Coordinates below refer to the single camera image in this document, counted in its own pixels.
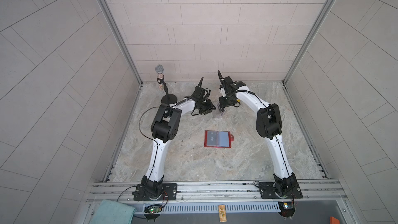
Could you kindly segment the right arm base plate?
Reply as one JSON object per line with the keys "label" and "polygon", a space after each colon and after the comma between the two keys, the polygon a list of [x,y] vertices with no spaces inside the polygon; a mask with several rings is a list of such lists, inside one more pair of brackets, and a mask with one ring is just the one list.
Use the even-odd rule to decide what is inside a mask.
{"label": "right arm base plate", "polygon": [[255,181],[255,186],[259,189],[262,199],[302,199],[303,194],[298,182],[282,183]]}

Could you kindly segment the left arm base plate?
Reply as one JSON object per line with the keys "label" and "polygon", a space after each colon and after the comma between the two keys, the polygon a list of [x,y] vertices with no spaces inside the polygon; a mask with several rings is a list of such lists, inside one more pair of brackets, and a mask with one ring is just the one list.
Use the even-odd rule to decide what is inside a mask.
{"label": "left arm base plate", "polygon": [[135,201],[176,200],[177,184],[147,183],[138,184],[132,192]]}

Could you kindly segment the red leather card holder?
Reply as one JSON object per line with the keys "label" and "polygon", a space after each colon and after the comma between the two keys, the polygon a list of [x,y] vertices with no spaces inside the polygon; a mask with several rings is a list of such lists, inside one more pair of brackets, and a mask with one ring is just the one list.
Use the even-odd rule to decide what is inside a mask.
{"label": "red leather card holder", "polygon": [[[204,140],[204,146],[205,147],[210,147],[206,145],[206,136],[207,132],[209,130],[205,131],[205,140]],[[231,148],[232,147],[232,142],[234,141],[234,136],[231,134],[229,131],[216,131],[218,136],[217,136],[217,146],[215,147],[210,147],[210,148]]]}

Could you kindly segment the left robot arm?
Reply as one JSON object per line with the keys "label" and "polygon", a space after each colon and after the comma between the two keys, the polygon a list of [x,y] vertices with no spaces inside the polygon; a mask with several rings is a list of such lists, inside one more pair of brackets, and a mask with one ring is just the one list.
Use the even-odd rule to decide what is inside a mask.
{"label": "left robot arm", "polygon": [[150,128],[152,135],[149,139],[153,141],[150,164],[141,182],[149,198],[157,199],[162,193],[167,151],[171,140],[177,135],[181,116],[186,113],[194,116],[195,111],[199,111],[200,115],[206,115],[215,110],[209,99],[210,93],[210,89],[198,85],[194,92],[183,100],[173,104],[162,103],[157,107],[158,111]]}

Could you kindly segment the black vip credit card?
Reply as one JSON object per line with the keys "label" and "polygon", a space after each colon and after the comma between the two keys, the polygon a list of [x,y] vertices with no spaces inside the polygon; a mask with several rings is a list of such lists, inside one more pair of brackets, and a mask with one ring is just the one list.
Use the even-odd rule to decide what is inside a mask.
{"label": "black vip credit card", "polygon": [[217,146],[217,132],[216,131],[208,131],[206,136],[206,145],[210,147]]}

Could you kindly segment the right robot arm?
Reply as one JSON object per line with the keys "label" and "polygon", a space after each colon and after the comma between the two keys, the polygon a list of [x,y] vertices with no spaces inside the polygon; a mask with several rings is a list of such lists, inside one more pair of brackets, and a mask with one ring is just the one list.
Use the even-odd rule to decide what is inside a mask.
{"label": "right robot arm", "polygon": [[245,103],[256,114],[256,131],[265,139],[271,155],[274,168],[274,192],[279,198],[293,196],[294,188],[298,182],[291,169],[282,140],[282,117],[277,104],[269,104],[259,98],[242,81],[235,82],[229,76],[223,77],[218,72],[220,92],[218,109],[221,113],[225,108],[239,107]]}

